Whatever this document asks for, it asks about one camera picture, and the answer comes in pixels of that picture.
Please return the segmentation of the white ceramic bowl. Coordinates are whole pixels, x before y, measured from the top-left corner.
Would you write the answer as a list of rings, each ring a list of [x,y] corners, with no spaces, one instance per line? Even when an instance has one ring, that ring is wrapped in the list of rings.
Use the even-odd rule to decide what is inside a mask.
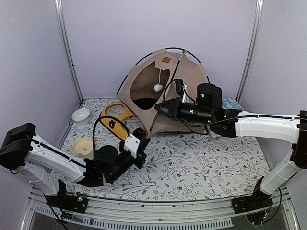
[[[80,108],[73,112],[71,118],[77,125],[86,125],[90,119],[90,110],[87,108]]]

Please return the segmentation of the white pompom toy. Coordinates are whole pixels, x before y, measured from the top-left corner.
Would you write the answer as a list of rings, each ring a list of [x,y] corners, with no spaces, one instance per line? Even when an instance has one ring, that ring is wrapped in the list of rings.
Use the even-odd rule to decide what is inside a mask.
[[[156,84],[153,89],[155,92],[160,92],[163,89],[163,85]]]

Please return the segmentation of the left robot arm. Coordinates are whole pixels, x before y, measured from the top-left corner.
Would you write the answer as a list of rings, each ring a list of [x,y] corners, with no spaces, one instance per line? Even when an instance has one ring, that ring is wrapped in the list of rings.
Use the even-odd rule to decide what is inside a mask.
[[[71,204],[71,197],[65,193],[65,184],[52,179],[46,169],[85,187],[101,187],[104,182],[114,183],[133,165],[142,168],[147,157],[144,150],[150,141],[141,128],[122,140],[119,149],[111,145],[94,149],[91,138],[80,138],[70,155],[44,141],[35,128],[26,123],[7,132],[0,148],[0,164],[26,176],[61,208]]]

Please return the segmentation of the aluminium left corner post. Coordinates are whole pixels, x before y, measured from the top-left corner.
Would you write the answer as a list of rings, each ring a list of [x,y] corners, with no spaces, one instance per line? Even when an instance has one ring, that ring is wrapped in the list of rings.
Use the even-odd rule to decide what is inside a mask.
[[[71,78],[72,82],[75,88],[75,91],[77,93],[77,97],[79,99],[79,103],[81,104],[84,101],[82,90],[80,87],[79,80],[77,78],[77,73],[75,70],[75,64],[73,61],[72,53],[71,53],[71,48],[69,44],[69,38],[68,38],[68,33],[66,29],[66,24],[65,24],[65,18],[64,18],[64,11],[63,11],[63,4],[61,0],[55,0],[55,9],[56,9],[56,15],[57,15],[57,20],[59,24],[59,31],[61,35],[61,39],[63,42],[63,47],[66,55],[66,59],[69,65],[69,70],[71,73]]]

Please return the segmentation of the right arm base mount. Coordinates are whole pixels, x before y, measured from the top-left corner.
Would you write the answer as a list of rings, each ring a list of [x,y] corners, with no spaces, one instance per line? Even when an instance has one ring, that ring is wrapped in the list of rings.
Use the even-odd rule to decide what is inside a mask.
[[[257,181],[252,195],[236,196],[234,199],[232,199],[231,205],[235,214],[269,207],[273,204],[271,195],[268,195],[260,190],[262,180],[263,177]]]

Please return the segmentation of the blue snowman print cushion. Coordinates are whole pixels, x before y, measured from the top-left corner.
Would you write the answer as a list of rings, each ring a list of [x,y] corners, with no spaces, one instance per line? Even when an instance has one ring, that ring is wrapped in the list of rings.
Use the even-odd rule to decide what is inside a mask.
[[[239,103],[233,97],[226,97],[222,99],[222,108],[225,110],[236,110],[235,112],[226,112],[226,115],[230,115],[236,117],[238,113],[242,112],[243,109],[239,105]],[[207,126],[211,132],[220,135],[222,137],[228,138],[236,138],[236,129],[235,129],[235,122],[238,119],[223,121],[221,123],[213,124]]]

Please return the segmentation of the yellow bear bowl stand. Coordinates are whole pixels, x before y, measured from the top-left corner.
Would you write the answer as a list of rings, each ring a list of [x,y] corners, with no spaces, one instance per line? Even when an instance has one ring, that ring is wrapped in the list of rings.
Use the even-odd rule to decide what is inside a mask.
[[[122,106],[124,111],[117,116],[107,115],[108,109],[114,106]],[[107,105],[100,114],[100,123],[103,124],[110,132],[112,132],[120,140],[125,140],[129,136],[130,132],[127,127],[124,127],[123,121],[126,118],[134,117],[135,114],[122,102],[115,102]]]

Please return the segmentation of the aluminium right corner post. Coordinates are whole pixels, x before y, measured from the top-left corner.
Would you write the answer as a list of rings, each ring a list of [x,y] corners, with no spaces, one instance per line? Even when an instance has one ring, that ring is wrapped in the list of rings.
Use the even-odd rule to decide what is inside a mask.
[[[261,24],[261,18],[262,18],[262,11],[263,11],[263,4],[264,0],[257,0],[256,1],[256,7],[255,7],[255,13],[254,13],[254,20],[253,20],[253,26],[251,31],[251,38],[250,43],[248,46],[248,53],[246,57],[246,61],[243,68],[242,77],[240,80],[239,88],[236,94],[236,100],[240,102],[242,100],[244,89],[247,85],[248,76],[254,56],[254,51],[256,47],[256,42],[260,30],[260,24]]]

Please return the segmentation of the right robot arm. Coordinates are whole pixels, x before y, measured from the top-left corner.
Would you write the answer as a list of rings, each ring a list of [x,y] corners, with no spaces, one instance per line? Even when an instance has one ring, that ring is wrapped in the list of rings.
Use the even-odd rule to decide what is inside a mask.
[[[186,100],[187,86],[180,79],[173,80],[176,98],[162,98],[154,107],[158,113],[187,127],[208,127],[217,135],[258,137],[282,140],[292,144],[290,152],[266,176],[256,183],[248,199],[252,209],[258,209],[283,183],[307,167],[307,113],[294,115],[257,114],[222,108],[222,89],[211,83],[197,86],[196,99]]]

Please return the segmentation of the floral white table mat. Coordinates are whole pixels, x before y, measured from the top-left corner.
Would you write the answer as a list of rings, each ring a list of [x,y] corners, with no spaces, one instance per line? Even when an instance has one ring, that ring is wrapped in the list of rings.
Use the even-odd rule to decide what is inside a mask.
[[[129,168],[114,183],[88,188],[60,173],[69,192],[141,201],[188,201],[252,193],[270,168],[254,137],[215,133],[158,133],[151,137],[145,165]]]

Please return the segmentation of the aluminium corner post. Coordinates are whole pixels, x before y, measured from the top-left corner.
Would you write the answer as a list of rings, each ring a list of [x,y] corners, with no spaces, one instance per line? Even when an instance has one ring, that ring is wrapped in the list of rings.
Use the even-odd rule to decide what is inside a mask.
[[[264,0],[257,0],[256,1],[256,7],[255,7],[255,13],[254,13],[254,20],[253,20],[253,26],[251,31],[251,38],[250,43],[248,46],[248,53],[246,57],[246,61],[243,68],[242,77],[240,80],[239,88],[236,94],[236,100],[240,102],[242,100],[244,89],[247,85],[248,76],[254,56],[254,51],[256,47],[256,42],[260,30],[260,24],[261,24],[261,18],[262,18],[262,11],[263,11],[263,4]]]
[[[71,48],[69,44],[69,38],[68,38],[68,33],[66,29],[66,24],[65,24],[65,18],[64,18],[64,11],[63,11],[63,4],[61,0],[55,0],[55,9],[56,9],[56,15],[57,15],[57,20],[59,24],[59,31],[61,35],[61,39],[63,42],[63,47],[66,55],[66,59],[69,65],[69,70],[71,73],[71,78],[72,82],[75,88],[75,91],[77,93],[77,97],[79,99],[79,103],[81,104],[84,101],[82,90],[80,87],[79,80],[77,78],[77,73],[75,70],[75,64],[73,61],[72,53],[71,53]]]

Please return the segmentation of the beige pet tent fabric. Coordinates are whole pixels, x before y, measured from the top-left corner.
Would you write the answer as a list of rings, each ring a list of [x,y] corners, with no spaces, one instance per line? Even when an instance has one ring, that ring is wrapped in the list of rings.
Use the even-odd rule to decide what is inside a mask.
[[[163,100],[177,97],[175,84],[172,81],[168,83],[164,98],[162,94],[181,54],[182,52],[169,52],[165,48],[154,51],[150,59],[133,66],[117,92],[117,99],[138,117],[150,137],[161,132],[191,131],[184,124],[159,113],[152,131],[149,132],[158,112],[154,106]],[[183,55],[173,79],[182,79],[188,87],[188,95],[196,98],[197,86],[208,81],[208,74],[200,62],[189,60],[186,54]],[[154,91],[156,84],[163,85],[160,92]]]

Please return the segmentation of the cream paw print bowl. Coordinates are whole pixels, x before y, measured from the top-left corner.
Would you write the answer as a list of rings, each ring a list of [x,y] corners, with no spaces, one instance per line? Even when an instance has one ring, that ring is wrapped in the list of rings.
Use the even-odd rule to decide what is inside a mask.
[[[94,158],[93,140],[88,137],[79,138],[71,146],[71,151],[76,157],[92,160]]]

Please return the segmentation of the aluminium front rail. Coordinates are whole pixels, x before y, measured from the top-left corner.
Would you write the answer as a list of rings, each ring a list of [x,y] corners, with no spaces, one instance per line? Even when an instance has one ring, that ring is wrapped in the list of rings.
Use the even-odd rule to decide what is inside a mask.
[[[286,187],[272,195],[267,220],[262,209],[236,213],[232,198],[184,202],[141,202],[91,197],[85,213],[71,213],[60,223],[60,210],[50,209],[32,189],[21,223],[23,230],[300,230]]]

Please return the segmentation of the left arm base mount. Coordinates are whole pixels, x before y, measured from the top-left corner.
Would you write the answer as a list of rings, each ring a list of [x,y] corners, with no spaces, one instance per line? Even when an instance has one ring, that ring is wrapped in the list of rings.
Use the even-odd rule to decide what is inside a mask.
[[[65,183],[58,179],[59,189],[54,196],[47,196],[47,203],[61,210],[73,211],[84,214],[87,209],[88,199],[86,194],[77,192],[68,194]]]

